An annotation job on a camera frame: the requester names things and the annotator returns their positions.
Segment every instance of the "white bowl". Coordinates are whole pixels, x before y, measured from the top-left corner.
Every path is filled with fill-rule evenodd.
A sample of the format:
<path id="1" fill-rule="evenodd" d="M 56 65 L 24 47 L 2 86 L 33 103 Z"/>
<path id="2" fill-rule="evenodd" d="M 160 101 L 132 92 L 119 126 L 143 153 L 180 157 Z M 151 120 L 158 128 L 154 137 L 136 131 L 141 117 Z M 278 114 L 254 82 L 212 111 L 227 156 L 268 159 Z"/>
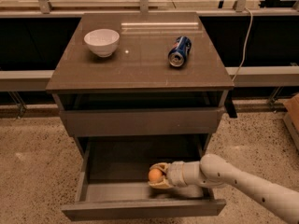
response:
<path id="1" fill-rule="evenodd" d="M 120 35 L 110 29 L 99 29 L 84 36 L 88 48 L 99 57 L 110 56 L 118 47 Z"/>

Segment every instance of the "closed drawer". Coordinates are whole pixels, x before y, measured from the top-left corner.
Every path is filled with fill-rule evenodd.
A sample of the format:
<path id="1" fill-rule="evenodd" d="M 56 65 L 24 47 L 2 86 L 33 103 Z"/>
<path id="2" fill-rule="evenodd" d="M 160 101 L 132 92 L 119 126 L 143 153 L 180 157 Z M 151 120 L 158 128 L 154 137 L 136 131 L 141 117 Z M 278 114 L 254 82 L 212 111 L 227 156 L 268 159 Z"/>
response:
<path id="1" fill-rule="evenodd" d="M 214 133 L 223 108 L 62 111 L 70 136 Z"/>
<path id="2" fill-rule="evenodd" d="M 192 135 L 90 138 L 76 201 L 62 210 L 74 221 L 216 216 L 225 200 L 214 200 L 207 189 L 148 185 L 153 163 L 198 161 L 198 146 Z"/>

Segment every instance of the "white robotic arm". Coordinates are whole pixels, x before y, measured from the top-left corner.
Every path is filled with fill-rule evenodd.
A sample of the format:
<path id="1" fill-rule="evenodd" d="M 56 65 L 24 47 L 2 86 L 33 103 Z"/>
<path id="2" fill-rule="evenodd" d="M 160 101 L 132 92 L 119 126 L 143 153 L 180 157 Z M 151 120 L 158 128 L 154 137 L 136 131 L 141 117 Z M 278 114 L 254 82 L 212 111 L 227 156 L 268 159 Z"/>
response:
<path id="1" fill-rule="evenodd" d="M 288 223 L 299 224 L 299 192 L 271 183 L 258 176 L 242 172 L 214 154 L 200 161 L 157 163 L 150 171 L 159 169 L 162 176 L 149 180 L 156 189 L 197 185 L 221 188 L 229 184 Z"/>

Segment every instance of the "soda can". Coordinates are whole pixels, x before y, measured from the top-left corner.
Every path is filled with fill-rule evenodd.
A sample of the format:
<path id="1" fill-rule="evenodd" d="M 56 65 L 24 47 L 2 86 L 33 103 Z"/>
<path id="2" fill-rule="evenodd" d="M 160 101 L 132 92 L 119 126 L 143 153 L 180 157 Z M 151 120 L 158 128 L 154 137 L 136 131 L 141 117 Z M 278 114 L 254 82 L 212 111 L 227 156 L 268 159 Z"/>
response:
<path id="1" fill-rule="evenodd" d="M 173 48 L 168 53 L 169 63 L 174 67 L 181 67 L 185 64 L 191 46 L 192 42 L 187 36 L 178 37 Z"/>

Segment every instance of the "speckled floor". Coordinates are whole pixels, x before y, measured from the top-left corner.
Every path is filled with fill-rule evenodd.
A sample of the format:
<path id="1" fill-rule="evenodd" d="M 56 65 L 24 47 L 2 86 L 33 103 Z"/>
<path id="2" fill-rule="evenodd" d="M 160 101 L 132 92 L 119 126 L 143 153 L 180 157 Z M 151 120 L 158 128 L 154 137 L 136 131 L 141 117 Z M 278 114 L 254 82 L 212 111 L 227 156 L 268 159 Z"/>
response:
<path id="1" fill-rule="evenodd" d="M 0 107 L 0 223 L 70 223 L 60 206 L 74 201 L 82 159 L 57 110 L 29 110 L 22 119 Z M 299 155 L 283 112 L 223 116 L 208 151 L 240 169 L 299 191 Z M 283 223 L 240 191 L 214 189 L 227 205 L 217 217 L 86 223 Z"/>

